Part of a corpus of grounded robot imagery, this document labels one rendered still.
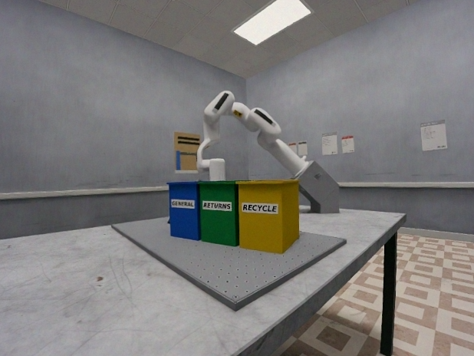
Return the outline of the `yellow recycle bin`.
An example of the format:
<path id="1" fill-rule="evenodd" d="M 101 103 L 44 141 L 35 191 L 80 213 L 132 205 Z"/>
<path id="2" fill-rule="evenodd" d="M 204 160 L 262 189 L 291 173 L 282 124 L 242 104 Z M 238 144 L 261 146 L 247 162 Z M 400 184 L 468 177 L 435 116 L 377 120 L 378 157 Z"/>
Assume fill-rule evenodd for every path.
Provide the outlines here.
<path id="1" fill-rule="evenodd" d="M 239 247 L 283 254 L 299 237 L 301 180 L 254 180 L 239 185 Z"/>

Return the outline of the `green returns bin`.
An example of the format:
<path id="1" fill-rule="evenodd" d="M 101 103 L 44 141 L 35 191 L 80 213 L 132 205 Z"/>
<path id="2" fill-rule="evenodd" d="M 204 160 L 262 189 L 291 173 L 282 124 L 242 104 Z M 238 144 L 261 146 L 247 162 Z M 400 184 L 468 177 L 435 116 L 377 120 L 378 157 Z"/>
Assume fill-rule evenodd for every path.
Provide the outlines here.
<path id="1" fill-rule="evenodd" d="M 239 185 L 233 180 L 197 182 L 200 188 L 201 241 L 239 246 Z"/>

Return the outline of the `blue bin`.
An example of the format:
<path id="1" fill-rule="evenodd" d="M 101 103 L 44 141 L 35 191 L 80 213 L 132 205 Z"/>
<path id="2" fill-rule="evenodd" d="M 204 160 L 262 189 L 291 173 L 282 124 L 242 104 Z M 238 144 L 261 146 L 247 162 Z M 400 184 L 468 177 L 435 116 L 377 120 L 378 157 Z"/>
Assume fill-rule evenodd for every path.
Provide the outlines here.
<path id="1" fill-rule="evenodd" d="M 169 184 L 170 236 L 201 240 L 200 192 L 197 182 L 174 182 Z"/>

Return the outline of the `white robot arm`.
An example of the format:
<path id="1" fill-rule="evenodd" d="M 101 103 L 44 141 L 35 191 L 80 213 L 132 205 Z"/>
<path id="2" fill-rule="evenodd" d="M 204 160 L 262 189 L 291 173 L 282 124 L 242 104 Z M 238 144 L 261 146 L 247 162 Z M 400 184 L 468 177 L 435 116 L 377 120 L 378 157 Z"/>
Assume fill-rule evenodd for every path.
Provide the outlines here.
<path id="1" fill-rule="evenodd" d="M 224 159 L 203 160 L 204 149 L 220 142 L 219 118 L 233 116 L 237 118 L 250 132 L 261 130 L 257 136 L 260 147 L 267 150 L 294 179 L 308 166 L 306 156 L 301 159 L 281 140 L 281 128 L 261 108 L 249 110 L 244 104 L 234 103 L 235 97 L 229 91 L 220 93 L 205 109 L 203 119 L 204 142 L 196 154 L 197 171 L 200 174 L 209 174 L 209 181 L 225 181 Z"/>

